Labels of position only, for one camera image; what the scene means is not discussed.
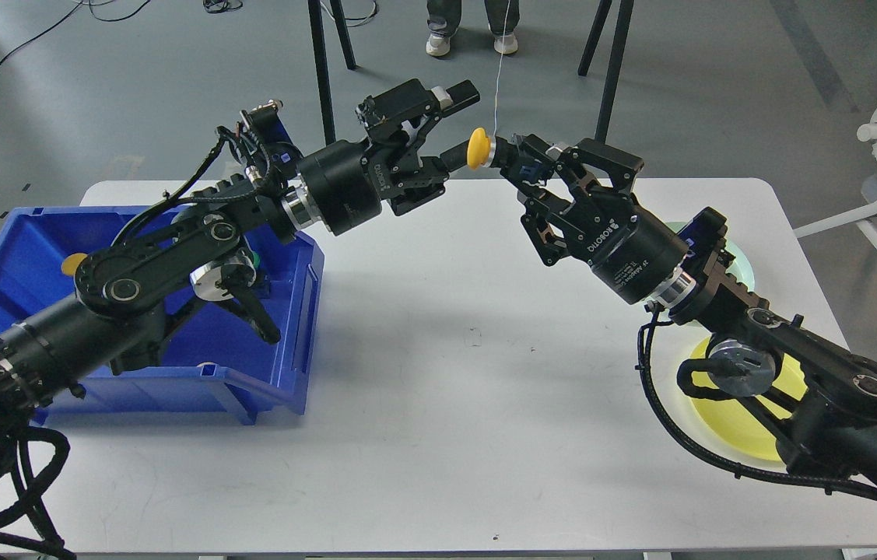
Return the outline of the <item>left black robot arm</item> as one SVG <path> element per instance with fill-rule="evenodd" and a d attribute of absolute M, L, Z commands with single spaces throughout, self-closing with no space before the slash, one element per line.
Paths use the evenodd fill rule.
<path fill-rule="evenodd" d="M 167 342 L 207 303 L 230 312 L 266 343 L 281 334 L 254 294 L 245 236 L 270 227 L 282 243 L 321 222 L 339 235 L 437 198 L 467 149 L 419 155 L 439 121 L 477 103 L 466 81 L 427 88 L 410 79 L 368 96 L 359 142 L 339 139 L 295 156 L 270 100 L 241 113 L 172 194 L 128 221 L 107 247 L 72 260 L 74 292 L 0 334 L 0 544 L 72 559 L 43 496 L 69 454 L 67 437 L 30 424 L 62 391 L 82 396 L 98 366 L 114 373 L 154 366 Z"/>

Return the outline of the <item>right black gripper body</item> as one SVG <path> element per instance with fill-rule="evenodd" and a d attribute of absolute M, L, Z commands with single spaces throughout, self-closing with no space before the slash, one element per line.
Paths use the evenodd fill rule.
<path fill-rule="evenodd" d="M 581 260 L 633 304 L 669 280 L 687 255 L 687 244 L 633 195 L 601 185 L 570 193 L 566 201 L 542 187 L 520 189 L 522 227 L 544 265 Z"/>

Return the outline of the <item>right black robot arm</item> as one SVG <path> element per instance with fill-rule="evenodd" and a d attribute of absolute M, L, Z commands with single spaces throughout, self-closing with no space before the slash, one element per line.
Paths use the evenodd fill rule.
<path fill-rule="evenodd" d="M 737 478 L 816 487 L 877 501 L 877 362 L 791 320 L 728 266 L 725 217 L 702 209 L 671 230 L 638 202 L 641 159 L 586 138 L 575 146 L 534 135 L 468 142 L 468 166 L 498 169 L 517 188 L 522 226 L 545 265 L 573 257 L 630 304 L 644 303 L 637 371 L 652 410 L 684 450 Z M 747 467 L 705 449 L 660 403 L 651 375 L 653 334 L 697 322 L 707 351 L 676 373 L 687 397 L 734 401 L 775 440 L 786 471 Z"/>

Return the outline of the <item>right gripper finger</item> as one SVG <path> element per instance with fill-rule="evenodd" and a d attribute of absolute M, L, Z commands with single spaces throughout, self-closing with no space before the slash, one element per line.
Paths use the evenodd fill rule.
<path fill-rule="evenodd" d="M 573 226 L 567 213 L 572 202 L 547 191 L 548 180 L 558 171 L 558 164 L 574 154 L 574 147 L 556 142 L 546 145 L 534 135 L 516 135 L 502 139 L 502 175 L 517 188 L 517 201 L 524 206 L 522 222 L 542 220 L 552 226 Z"/>
<path fill-rule="evenodd" d="M 644 160 L 622 149 L 613 148 L 593 138 L 576 145 L 556 142 L 556 174 L 565 181 L 574 205 L 588 203 L 601 195 L 605 201 L 627 201 L 637 205 L 633 194 L 635 177 L 644 168 Z"/>

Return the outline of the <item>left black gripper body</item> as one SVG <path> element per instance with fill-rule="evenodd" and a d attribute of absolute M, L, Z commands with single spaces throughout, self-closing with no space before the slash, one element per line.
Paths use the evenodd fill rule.
<path fill-rule="evenodd" d="M 293 226 L 321 221 L 339 236 L 381 213 L 384 202 L 402 215 L 438 198 L 451 170 L 441 157 L 421 156 L 420 143 L 423 138 L 399 131 L 386 139 L 341 139 L 303 157 L 296 165 Z"/>

